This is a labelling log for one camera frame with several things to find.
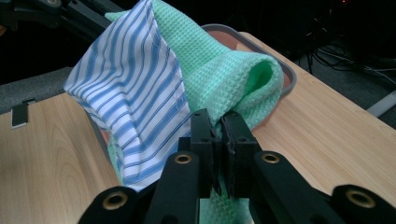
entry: wood grain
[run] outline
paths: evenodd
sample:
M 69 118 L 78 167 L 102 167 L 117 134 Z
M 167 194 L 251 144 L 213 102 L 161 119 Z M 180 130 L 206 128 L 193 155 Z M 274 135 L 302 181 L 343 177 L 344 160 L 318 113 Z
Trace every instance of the wood grain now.
M 254 135 L 283 154 L 316 189 L 369 189 L 396 206 L 396 131 L 254 36 L 241 33 L 287 63 L 297 84 Z
M 83 109 L 62 94 L 29 105 L 11 130 L 0 116 L 0 223 L 77 223 L 116 175 Z

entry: cloth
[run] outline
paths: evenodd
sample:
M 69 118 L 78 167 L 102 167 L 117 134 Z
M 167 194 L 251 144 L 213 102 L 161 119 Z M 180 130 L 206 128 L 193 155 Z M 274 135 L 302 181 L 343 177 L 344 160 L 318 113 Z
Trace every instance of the cloth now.
M 112 134 L 123 185 L 139 191 L 160 177 L 178 138 L 190 134 L 191 111 L 206 108 L 219 129 L 231 109 L 249 128 L 274 109 L 283 73 L 271 56 L 222 46 L 161 0 L 106 16 L 114 22 L 64 89 Z

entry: striped cloth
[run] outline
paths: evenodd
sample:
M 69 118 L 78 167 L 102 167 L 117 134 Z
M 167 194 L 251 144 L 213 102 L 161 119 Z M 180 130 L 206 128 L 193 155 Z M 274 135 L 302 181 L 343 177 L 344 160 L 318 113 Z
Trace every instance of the striped cloth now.
M 120 147 L 123 184 L 158 180 L 178 138 L 191 131 L 179 62 L 163 40 L 151 1 L 113 22 L 71 72 L 64 89 Z

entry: brass ring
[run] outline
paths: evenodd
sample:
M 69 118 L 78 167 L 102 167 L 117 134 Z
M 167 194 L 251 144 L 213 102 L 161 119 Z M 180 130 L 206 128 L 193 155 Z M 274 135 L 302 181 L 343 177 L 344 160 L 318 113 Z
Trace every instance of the brass ring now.
M 113 203 L 110 200 L 114 197 L 120 197 L 120 199 L 117 200 L 115 203 Z M 125 205 L 126 201 L 128 201 L 128 196 L 124 192 L 122 191 L 112 192 L 109 195 L 107 195 L 107 197 L 103 200 L 103 207 L 106 210 L 116 210 L 121 206 Z
M 266 161 L 268 163 L 277 163 L 280 161 L 280 159 L 277 155 L 274 155 L 271 153 L 262 154 L 262 160 Z
M 175 157 L 175 162 L 179 163 L 179 164 L 186 164 L 189 163 L 192 160 L 191 156 L 189 155 L 178 155 Z
M 354 204 L 365 207 L 365 208 L 373 208 L 375 207 L 375 201 L 370 195 L 355 189 L 349 189 L 346 192 L 346 197 L 353 202 Z

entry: light wood surface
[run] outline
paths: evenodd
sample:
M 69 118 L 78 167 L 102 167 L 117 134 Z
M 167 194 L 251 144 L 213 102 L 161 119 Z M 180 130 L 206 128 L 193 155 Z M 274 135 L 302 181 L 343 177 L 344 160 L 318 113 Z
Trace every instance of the light wood surface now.
M 253 131 L 262 148 L 282 153 L 314 188 L 331 193 L 355 184 L 396 206 L 396 131 L 257 43 L 298 78 Z M 83 109 L 67 94 L 30 105 L 25 127 L 11 130 L 10 119 L 0 116 L 0 223 L 77 223 L 99 192 L 118 185 Z
M 290 62 L 241 33 L 297 74 L 291 94 L 253 134 L 265 150 L 284 155 L 316 189 L 354 184 L 396 206 L 396 131 Z
M 62 94 L 29 105 L 26 126 L 0 116 L 0 223 L 77 223 L 118 185 L 84 110 Z

